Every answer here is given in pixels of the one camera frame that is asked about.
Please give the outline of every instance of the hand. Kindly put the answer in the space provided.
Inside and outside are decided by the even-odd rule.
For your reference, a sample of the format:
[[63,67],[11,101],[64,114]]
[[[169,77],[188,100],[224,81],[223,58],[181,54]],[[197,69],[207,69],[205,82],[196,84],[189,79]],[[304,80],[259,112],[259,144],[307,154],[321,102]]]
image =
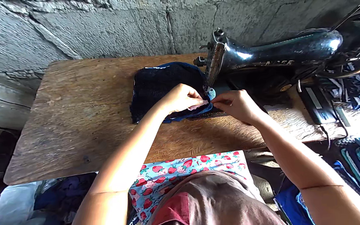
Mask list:
[[233,90],[223,93],[211,102],[216,108],[253,126],[261,123],[267,117],[267,114],[257,106],[246,90]]
[[202,97],[195,89],[185,84],[178,84],[156,104],[167,114],[171,114],[183,111],[193,105],[201,105],[203,102]]

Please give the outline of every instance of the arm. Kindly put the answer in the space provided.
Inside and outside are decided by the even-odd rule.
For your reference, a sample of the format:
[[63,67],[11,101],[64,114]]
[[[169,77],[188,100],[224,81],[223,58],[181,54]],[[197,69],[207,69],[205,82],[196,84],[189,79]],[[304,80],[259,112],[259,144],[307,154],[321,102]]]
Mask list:
[[212,103],[260,131],[281,169],[301,191],[316,224],[360,224],[360,196],[316,153],[259,109],[245,90],[219,95]]
[[163,119],[203,102],[193,88],[179,84],[157,102],[112,153],[84,198],[74,225],[126,224],[127,192],[140,172]]

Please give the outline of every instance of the person's left hand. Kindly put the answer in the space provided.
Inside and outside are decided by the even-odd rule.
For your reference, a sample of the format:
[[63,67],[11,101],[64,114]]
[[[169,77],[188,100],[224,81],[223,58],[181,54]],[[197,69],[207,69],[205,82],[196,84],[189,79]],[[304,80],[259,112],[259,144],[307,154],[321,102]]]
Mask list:
[[156,104],[167,114],[171,114],[203,103],[202,97],[195,89],[185,84],[178,84]]

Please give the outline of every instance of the brown shirt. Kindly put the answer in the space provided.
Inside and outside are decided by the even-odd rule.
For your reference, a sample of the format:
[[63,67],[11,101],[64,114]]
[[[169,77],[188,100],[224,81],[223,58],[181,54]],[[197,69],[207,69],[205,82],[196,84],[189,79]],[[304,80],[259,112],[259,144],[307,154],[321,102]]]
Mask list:
[[224,171],[202,171],[174,187],[147,225],[284,225],[252,183]]

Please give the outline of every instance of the gray stone wall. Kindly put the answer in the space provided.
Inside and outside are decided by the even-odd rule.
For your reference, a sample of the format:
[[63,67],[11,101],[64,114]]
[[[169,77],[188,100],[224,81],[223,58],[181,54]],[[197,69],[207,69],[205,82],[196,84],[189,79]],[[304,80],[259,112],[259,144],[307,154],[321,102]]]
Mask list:
[[200,52],[213,28],[245,44],[331,26],[360,0],[0,0],[0,75],[37,89],[49,63]]

